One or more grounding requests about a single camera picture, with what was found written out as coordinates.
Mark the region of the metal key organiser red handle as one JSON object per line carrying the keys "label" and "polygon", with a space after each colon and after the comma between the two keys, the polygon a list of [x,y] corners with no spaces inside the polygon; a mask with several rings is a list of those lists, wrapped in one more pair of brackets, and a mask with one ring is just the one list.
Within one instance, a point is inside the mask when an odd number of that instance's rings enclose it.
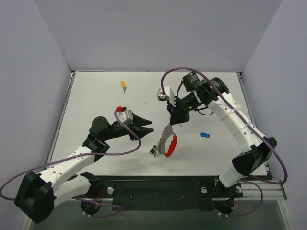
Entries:
{"label": "metal key organiser red handle", "polygon": [[173,131],[170,124],[166,125],[162,131],[157,144],[157,156],[169,158],[175,151],[178,142],[178,136]]}

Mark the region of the key with blue tag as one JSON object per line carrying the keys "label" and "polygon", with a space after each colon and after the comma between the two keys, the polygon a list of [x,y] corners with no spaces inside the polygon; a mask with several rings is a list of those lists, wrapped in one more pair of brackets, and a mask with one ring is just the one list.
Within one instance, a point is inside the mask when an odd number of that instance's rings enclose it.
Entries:
{"label": "key with blue tag", "polygon": [[203,138],[210,138],[210,134],[202,132],[202,131],[200,132],[200,136]]}

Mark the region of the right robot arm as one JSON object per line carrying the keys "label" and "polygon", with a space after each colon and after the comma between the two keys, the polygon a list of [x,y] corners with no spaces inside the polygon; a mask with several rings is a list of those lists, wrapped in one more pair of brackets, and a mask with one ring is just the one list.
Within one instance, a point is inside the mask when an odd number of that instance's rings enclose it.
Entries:
{"label": "right robot arm", "polygon": [[170,87],[162,86],[158,89],[158,99],[167,102],[169,124],[172,126],[188,122],[190,112],[204,105],[219,117],[241,150],[215,181],[215,192],[225,196],[237,182],[250,176],[269,159],[277,141],[274,137],[266,137],[251,123],[220,78],[200,80],[196,72],[192,71],[181,82],[188,92],[184,98],[175,96]]}

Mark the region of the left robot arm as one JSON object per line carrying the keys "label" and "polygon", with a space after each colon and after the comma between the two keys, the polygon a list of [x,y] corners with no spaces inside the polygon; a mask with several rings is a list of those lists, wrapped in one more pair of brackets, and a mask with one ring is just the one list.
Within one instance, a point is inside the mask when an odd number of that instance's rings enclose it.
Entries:
{"label": "left robot arm", "polygon": [[73,176],[108,155],[109,145],[106,141],[128,135],[132,141],[154,131],[148,128],[152,124],[135,115],[131,110],[115,111],[116,121],[96,117],[89,129],[87,139],[68,157],[54,161],[42,171],[30,170],[24,177],[14,199],[14,204],[34,223],[45,220],[60,203],[72,197],[85,194],[87,197],[97,195],[99,186],[93,181],[85,181],[81,176]]}

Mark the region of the key with yellow tag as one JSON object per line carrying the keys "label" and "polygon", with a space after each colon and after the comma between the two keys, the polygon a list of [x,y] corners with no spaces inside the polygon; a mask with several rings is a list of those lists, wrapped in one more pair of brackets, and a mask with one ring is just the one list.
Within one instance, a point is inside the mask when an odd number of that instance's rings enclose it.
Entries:
{"label": "key with yellow tag", "polygon": [[122,89],[123,89],[124,93],[126,93],[127,86],[126,86],[126,84],[125,84],[125,82],[124,82],[124,81],[122,81],[122,82],[121,82],[121,87],[122,87]]}

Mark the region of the aluminium front rail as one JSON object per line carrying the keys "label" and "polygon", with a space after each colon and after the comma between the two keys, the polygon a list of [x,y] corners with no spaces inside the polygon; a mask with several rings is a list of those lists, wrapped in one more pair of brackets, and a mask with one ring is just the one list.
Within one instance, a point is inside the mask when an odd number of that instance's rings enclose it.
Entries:
{"label": "aluminium front rail", "polygon": [[[55,206],[71,200],[74,197],[87,197],[89,199],[110,198],[114,197],[115,192],[119,192],[119,189],[115,190],[114,185],[104,185],[104,182],[94,181],[90,182],[84,177],[76,177],[73,180],[65,181],[60,187],[53,188],[52,201]],[[232,197],[238,198],[251,198],[262,197],[263,199],[284,199],[280,185],[254,183],[249,181],[242,181],[231,188],[225,195],[219,195],[217,190],[210,188],[208,185],[202,185],[200,188],[196,188],[196,193],[215,200],[225,200]]]}

